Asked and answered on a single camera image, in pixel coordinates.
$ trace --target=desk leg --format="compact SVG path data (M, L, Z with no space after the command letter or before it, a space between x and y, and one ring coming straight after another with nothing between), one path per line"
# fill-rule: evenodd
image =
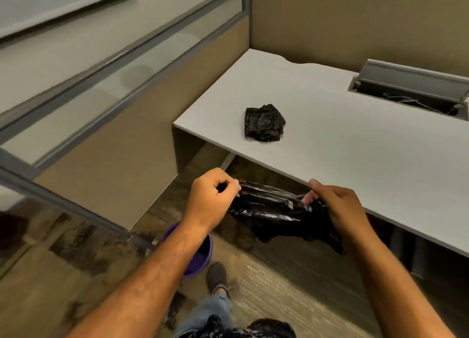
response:
M400 262L404 261L404 235L405 230L400 227L394 226L393 234L391 234L391 241L389 243L389 249L399 259Z
M223 161L223 163L221 163L220 169L223 169L226 171L235 157L236 157L235 153L228 154L225 160Z
M426 240L422 237L416 236L410 271L421 279L425 278L425 267L427 263L426 248Z

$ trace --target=gray shoe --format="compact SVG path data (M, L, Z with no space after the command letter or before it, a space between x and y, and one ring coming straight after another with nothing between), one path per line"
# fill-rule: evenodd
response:
M226 291L226 294L229 297L225 265L220 262L216 262L210 265L207 271L207 285L208 290L212 293L212 296L217 289L222 288Z

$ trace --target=person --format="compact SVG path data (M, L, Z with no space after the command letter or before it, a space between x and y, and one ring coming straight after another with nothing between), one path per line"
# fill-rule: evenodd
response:
M219 193L216 187L222 183L227 187ZM358 264L383 337L454 338L409 273L374 233L355 192L316 180L309 185L311 191L303 201L321 198L328 206L345 251ZM192 256L240 189L237 180L218 168L196 179L180 225L68 338L154 337ZM181 323L177 338L295 337L288 323L271 319L258 320L247 329L233 328L221 263L210 266L207 283L212 296Z

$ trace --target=hand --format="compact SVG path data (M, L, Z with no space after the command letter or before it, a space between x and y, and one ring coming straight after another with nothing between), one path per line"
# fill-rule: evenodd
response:
M219 193L216 187L223 183L228 186ZM192 183L184 222L190 222L207 233L211 232L225 216L240 190L239 181L220 168L206 172Z
M323 185L317 180L310 180L309 186L312 191L302 201L306 204L319 198L324 201L332 223L342 239L349 241L361 235L374 235L365 210L353 190Z

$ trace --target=beige fabric panel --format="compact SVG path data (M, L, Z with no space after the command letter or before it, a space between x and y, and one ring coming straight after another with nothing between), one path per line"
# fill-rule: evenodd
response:
M249 48L244 18L35 181L127 229L178 173L175 121ZM182 153L193 150L175 135Z
M253 48L359 71L368 58L469 76L469 0L252 0Z

